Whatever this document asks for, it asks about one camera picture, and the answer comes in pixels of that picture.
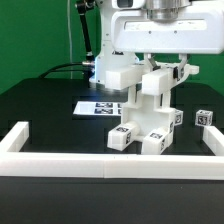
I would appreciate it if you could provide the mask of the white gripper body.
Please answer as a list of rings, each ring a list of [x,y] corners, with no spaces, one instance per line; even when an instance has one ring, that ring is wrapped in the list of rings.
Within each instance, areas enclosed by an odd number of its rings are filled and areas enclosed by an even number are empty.
[[[143,9],[118,11],[111,20],[111,41],[122,52],[219,54],[224,51],[224,2],[194,1],[168,21],[150,20]]]

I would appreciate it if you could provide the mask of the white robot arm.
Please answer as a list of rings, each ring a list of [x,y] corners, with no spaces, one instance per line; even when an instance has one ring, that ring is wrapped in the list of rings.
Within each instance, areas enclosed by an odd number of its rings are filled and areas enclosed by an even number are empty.
[[[93,82],[146,54],[219,54],[224,51],[224,0],[95,0],[101,50]]]

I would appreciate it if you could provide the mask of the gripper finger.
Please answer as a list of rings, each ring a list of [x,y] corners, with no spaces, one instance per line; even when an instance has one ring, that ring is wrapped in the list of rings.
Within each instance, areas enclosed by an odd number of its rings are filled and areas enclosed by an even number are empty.
[[[183,76],[184,76],[184,67],[188,63],[189,58],[190,58],[189,54],[180,54],[179,55],[180,63],[179,63],[178,66],[176,66],[173,69],[173,78],[176,79],[177,81],[179,81],[180,79],[183,78]]]
[[[156,64],[156,61],[154,60],[154,56],[152,54],[145,53],[144,61],[151,71],[155,71],[159,69],[159,66]]]

